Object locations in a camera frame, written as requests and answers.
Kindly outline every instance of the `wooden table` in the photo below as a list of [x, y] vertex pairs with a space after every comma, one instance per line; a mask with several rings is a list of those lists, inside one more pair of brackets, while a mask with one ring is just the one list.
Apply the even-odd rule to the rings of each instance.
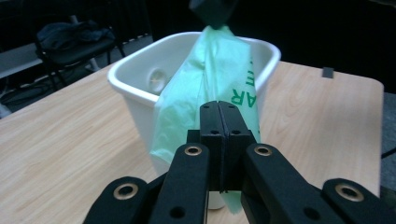
[[[81, 223], [112, 180], [154, 169], [106, 67], [0, 120], [2, 223]], [[317, 186], [343, 177], [379, 193], [383, 86], [280, 63], [261, 115], [262, 141]], [[245, 214], [209, 211], [208, 223]]]

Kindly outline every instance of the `dark background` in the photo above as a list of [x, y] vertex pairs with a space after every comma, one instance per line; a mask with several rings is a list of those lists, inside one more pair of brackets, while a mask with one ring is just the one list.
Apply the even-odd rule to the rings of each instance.
[[[115, 2], [122, 40], [142, 33], [158, 40], [205, 28], [188, 10], [189, 0]], [[22, 23], [20, 3], [0, 2], [0, 51], [33, 42]], [[371, 77], [386, 92], [396, 93], [395, 7], [368, 0], [239, 0], [227, 24], [236, 35], [276, 45], [282, 61]], [[12, 79], [21, 82], [29, 76], [25, 72]]]

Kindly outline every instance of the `black floor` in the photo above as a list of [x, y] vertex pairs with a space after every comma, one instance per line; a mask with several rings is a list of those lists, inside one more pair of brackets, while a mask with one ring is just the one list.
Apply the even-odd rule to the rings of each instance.
[[[124, 45], [126, 54], [131, 54], [152, 42], [150, 35], [143, 36], [137, 40], [130, 41]], [[120, 59], [120, 53], [114, 49], [112, 52], [112, 62]], [[95, 59], [100, 67], [106, 66], [106, 56], [99, 56]], [[64, 73], [68, 83], [73, 83], [92, 73], [87, 69], [87, 65]], [[53, 93], [50, 82], [46, 77], [37, 79], [33, 83], [22, 85], [17, 89], [9, 87], [0, 89], [0, 118], [9, 113], [18, 111], [47, 95]], [[396, 148], [396, 94], [384, 94], [384, 114], [382, 126], [382, 153], [387, 153]], [[382, 159], [381, 162], [381, 198], [392, 207], [396, 207], [396, 153]]]

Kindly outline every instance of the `green plastic bag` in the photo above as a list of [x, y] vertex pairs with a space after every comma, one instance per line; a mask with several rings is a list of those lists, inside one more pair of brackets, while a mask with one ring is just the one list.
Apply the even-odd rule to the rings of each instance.
[[[175, 151], [186, 143], [187, 130], [200, 129], [199, 107], [210, 101], [237, 105], [256, 141], [261, 141], [250, 45], [227, 26], [202, 31], [155, 105], [150, 156], [159, 174], [168, 170]], [[229, 196], [225, 201], [230, 208], [235, 197]]]

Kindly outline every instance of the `screw hole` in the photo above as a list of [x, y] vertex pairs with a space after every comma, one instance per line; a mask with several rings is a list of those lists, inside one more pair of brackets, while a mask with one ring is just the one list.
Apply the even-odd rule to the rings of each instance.
[[254, 151], [261, 156], [270, 156], [272, 154], [272, 150], [267, 147], [255, 147]]
[[184, 208], [179, 206], [172, 208], [169, 212], [169, 215], [171, 215], [173, 218], [182, 218], [185, 216], [185, 214]]
[[187, 147], [184, 152], [189, 156], [198, 156], [202, 150], [199, 147]]
[[113, 192], [113, 196], [118, 200], [127, 200], [133, 198], [139, 187], [133, 183], [119, 185]]
[[335, 191], [343, 198], [352, 202], [361, 202], [364, 200], [363, 194], [356, 188], [347, 184], [338, 184], [335, 186]]
[[304, 209], [304, 214], [309, 217], [312, 220], [319, 220], [320, 219], [320, 214], [317, 210], [311, 208], [311, 207], [306, 207]]

